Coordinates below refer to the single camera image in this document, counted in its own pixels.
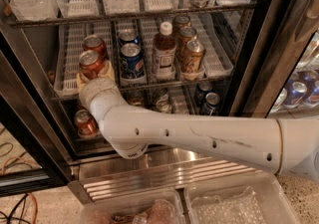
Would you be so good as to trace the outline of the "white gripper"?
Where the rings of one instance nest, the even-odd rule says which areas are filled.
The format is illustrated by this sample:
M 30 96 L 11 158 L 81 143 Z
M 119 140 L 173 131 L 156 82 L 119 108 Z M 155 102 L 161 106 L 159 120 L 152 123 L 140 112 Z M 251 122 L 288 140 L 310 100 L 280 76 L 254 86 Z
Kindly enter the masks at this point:
M 107 116 L 115 117 L 117 113 L 126 113 L 129 110 L 129 105 L 122 97 L 114 79 L 115 72 L 109 60 L 104 61 L 104 67 L 99 71 L 97 79 L 89 81 L 81 72 L 77 74 L 81 104 L 98 125 L 104 124 Z

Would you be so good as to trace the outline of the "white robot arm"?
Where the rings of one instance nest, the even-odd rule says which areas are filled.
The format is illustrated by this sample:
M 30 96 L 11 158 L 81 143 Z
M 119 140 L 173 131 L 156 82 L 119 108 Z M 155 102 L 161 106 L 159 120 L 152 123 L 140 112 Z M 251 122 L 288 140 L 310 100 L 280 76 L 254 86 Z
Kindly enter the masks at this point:
M 125 159 L 150 144 L 182 148 L 272 173 L 319 181 L 319 120 L 154 112 L 131 106 L 105 70 L 77 74 L 79 99 L 102 137 Z

